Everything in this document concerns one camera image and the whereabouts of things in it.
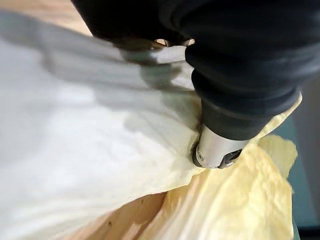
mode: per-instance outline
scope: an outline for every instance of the wood grain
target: wood grain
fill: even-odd
[[[0,9],[23,13],[85,35],[87,26],[69,0],[0,0]],[[136,240],[159,212],[166,193],[136,199],[63,240]]]

